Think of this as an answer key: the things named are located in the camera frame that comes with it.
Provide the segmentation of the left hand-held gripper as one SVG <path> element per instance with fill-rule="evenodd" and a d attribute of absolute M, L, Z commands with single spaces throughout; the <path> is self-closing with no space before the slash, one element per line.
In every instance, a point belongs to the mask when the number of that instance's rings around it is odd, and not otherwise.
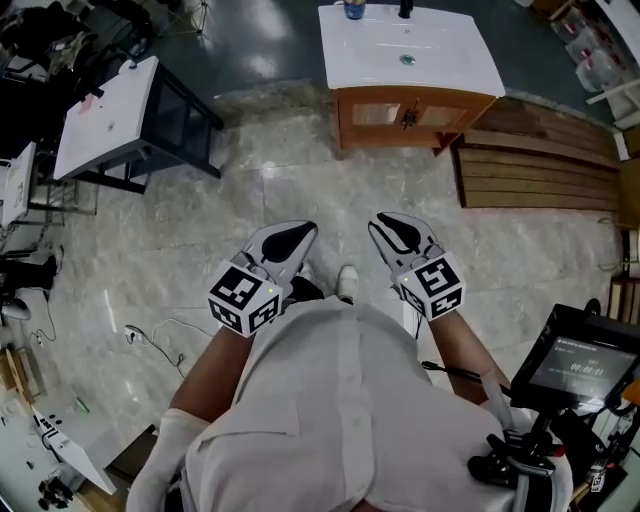
<path fill-rule="evenodd" d="M 260 228 L 214 272 L 208 292 L 212 316 L 245 338 L 277 318 L 317 235 L 317 225 L 308 220 Z"/>

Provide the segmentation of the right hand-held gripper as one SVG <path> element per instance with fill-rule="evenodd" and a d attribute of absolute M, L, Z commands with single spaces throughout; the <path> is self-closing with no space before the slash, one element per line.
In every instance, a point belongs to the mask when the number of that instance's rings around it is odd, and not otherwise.
<path fill-rule="evenodd" d="M 466 293 L 462 272 L 454 255 L 443 252 L 430 226 L 399 212 L 380 212 L 376 217 L 379 222 L 369 221 L 368 232 L 383 261 L 395 273 L 392 282 L 400 298 L 427 321 L 461 307 Z"/>

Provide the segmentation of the person's left forearm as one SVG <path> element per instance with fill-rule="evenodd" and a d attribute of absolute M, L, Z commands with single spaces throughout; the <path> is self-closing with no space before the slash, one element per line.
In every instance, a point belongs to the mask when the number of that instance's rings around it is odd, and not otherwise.
<path fill-rule="evenodd" d="M 170 407 L 213 423 L 230 407 L 254 337 L 222 327 L 187 374 Z"/>

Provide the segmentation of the person's right forearm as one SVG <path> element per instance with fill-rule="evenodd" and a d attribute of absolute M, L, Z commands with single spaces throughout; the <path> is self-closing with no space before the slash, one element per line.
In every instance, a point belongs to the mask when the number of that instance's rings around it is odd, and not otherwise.
<path fill-rule="evenodd" d="M 431 321 L 429 327 L 447 369 L 467 370 L 479 376 L 492 374 L 500 385 L 510 387 L 496 361 L 457 311 Z"/>

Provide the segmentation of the person's black trousers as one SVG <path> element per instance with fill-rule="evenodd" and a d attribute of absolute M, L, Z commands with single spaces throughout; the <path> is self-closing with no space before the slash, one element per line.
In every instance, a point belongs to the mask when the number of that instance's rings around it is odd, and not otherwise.
<path fill-rule="evenodd" d="M 293 303 L 323 300 L 323 292 L 309 279 L 296 275 L 292 281 L 292 291 L 288 299 Z"/>

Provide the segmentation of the wooden vanity cabinet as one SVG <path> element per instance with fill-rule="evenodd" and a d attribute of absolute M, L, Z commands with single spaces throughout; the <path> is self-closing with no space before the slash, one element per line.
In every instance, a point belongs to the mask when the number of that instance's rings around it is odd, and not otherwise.
<path fill-rule="evenodd" d="M 497 100 L 492 94 L 417 86 L 333 91 L 340 150 L 427 148 L 441 154 Z"/>

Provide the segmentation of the wooden plank platform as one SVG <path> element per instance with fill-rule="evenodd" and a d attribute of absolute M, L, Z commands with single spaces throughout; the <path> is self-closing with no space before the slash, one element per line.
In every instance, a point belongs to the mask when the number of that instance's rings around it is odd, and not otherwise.
<path fill-rule="evenodd" d="M 464 208 L 618 209 L 612 131 L 556 109 L 500 99 L 454 143 L 452 158 Z"/>

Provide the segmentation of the person's white shirt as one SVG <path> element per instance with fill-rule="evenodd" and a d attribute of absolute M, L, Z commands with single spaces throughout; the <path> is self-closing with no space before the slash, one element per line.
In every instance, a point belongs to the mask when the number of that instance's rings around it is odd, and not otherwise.
<path fill-rule="evenodd" d="M 431 382 L 411 335 L 366 304 L 292 305 L 253 340 L 213 423 L 171 407 L 127 512 L 512 512 L 467 467 L 502 426 Z"/>

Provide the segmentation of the black vanity cabinet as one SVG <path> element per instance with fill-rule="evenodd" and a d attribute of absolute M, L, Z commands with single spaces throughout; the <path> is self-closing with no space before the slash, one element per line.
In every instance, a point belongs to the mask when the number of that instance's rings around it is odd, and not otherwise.
<path fill-rule="evenodd" d="M 210 163 L 212 136 L 224 122 L 164 65 L 156 68 L 141 126 L 130 149 L 96 168 L 99 186 L 144 194 L 153 173 L 189 165 L 219 179 Z"/>

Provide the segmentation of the black monitor screen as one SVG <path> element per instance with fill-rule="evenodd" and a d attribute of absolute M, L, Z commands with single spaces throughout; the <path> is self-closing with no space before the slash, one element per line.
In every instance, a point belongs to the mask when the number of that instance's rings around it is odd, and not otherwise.
<path fill-rule="evenodd" d="M 511 405 L 597 412 L 611 407 L 639 370 L 639 326 L 556 304 L 511 381 Z"/>

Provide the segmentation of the brown cardboard panel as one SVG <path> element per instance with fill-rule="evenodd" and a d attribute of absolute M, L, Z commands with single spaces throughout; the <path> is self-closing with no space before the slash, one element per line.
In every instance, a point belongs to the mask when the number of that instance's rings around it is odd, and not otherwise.
<path fill-rule="evenodd" d="M 632 229 L 640 227 L 640 157 L 622 164 L 619 220 Z"/>

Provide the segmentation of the black floor equipment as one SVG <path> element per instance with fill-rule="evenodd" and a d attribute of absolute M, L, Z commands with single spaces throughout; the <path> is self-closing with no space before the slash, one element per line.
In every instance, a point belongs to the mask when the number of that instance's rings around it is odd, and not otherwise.
<path fill-rule="evenodd" d="M 0 259 L 0 315 L 17 320 L 30 319 L 28 306 L 16 296 L 16 292 L 20 289 L 36 289 L 48 298 L 58 270 L 58 259 L 54 255 L 50 255 L 42 264 Z"/>

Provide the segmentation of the clear plastic water bottle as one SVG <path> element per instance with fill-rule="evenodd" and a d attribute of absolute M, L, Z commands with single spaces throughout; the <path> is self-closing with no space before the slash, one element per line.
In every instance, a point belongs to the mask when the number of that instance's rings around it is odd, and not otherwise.
<path fill-rule="evenodd" d="M 575 40 L 584 26 L 582 12 L 575 6 L 567 9 L 562 16 L 551 23 L 555 34 L 565 43 Z"/>
<path fill-rule="evenodd" d="M 597 49 L 583 59 L 576 68 L 582 87 L 590 93 L 599 93 L 623 83 L 624 73 L 611 56 Z"/>
<path fill-rule="evenodd" d="M 599 48 L 598 34 L 591 27 L 583 28 L 576 38 L 565 46 L 565 50 L 576 64 L 589 58 Z"/>

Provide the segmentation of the beige garment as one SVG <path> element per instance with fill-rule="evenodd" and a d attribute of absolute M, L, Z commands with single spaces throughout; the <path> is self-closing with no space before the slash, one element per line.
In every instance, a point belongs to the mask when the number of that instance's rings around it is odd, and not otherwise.
<path fill-rule="evenodd" d="M 50 60 L 50 71 L 54 68 L 73 69 L 82 56 L 90 54 L 93 43 L 98 35 L 93 32 L 81 31 L 74 36 L 66 36 L 54 41 L 47 49 Z"/>

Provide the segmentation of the white panel with black buttons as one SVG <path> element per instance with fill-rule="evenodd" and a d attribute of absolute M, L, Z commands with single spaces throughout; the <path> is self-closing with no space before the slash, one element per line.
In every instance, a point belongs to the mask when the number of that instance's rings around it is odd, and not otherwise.
<path fill-rule="evenodd" d="M 107 494 L 116 493 L 105 468 L 119 454 L 119 443 L 103 414 L 47 401 L 33 404 L 32 411 L 45 440 L 61 459 Z"/>

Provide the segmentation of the black clamp mount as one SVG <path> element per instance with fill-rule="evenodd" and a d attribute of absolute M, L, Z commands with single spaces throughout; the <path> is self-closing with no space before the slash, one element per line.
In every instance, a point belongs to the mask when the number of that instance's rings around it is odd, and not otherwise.
<path fill-rule="evenodd" d="M 471 476 L 481 483 L 513 490 L 522 477 L 550 478 L 556 471 L 551 459 L 566 454 L 566 447 L 541 428 L 525 433 L 505 430 L 503 439 L 490 434 L 487 442 L 490 452 L 473 456 L 467 463 Z"/>

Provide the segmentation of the white metal frame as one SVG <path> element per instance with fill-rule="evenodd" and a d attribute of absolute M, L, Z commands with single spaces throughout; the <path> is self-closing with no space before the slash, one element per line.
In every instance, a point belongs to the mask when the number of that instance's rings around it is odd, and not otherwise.
<path fill-rule="evenodd" d="M 625 131 L 640 125 L 640 78 L 623 83 L 622 85 L 608 89 L 600 94 L 586 100 L 587 105 L 593 105 L 603 100 L 609 101 L 611 98 L 621 96 L 626 99 L 635 111 L 614 120 L 614 126 Z"/>

